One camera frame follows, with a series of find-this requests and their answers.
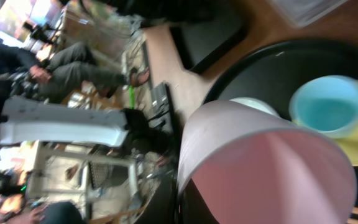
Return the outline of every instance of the green cable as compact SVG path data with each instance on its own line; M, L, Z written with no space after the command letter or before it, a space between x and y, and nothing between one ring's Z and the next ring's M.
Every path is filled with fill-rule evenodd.
M130 101L131 101L131 109L135 109L135 89L133 86L129 87Z

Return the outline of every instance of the pink cup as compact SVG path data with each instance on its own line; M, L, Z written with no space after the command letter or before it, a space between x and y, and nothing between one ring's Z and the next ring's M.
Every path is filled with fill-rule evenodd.
M220 224L343 224L356 200L354 170L334 141L230 101L186 123L180 194L190 179Z

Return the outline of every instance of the blue cup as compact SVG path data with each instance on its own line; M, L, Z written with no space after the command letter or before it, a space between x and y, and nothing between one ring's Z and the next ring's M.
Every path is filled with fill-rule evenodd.
M299 88L290 102L292 120L331 138L344 138L358 122L358 82L331 75Z

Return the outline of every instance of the gray pants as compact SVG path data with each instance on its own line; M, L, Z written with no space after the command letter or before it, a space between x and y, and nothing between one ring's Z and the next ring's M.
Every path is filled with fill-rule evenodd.
M52 78L40 85L39 94L49 98L50 103L61 103L73 90L80 90L83 81L111 88L128 84L124 75L97 67L89 48L82 42L57 53L46 69Z

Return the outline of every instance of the seated person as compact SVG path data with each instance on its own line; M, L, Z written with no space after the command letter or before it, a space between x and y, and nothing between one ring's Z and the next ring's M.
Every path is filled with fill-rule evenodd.
M107 93L106 90L121 85L143 85L150 76L148 69L126 77L108 68L100 68L96 66L89 48L81 42L55 54L45 68L32 52L0 44L0 74L13 74L21 67L30 73L32 82L39 84L38 94L58 104L73 90L81 89L83 81L89 81Z
M12 218L0 212L0 224L86 224L78 209L71 202L58 202L47 207L38 207L30 213Z

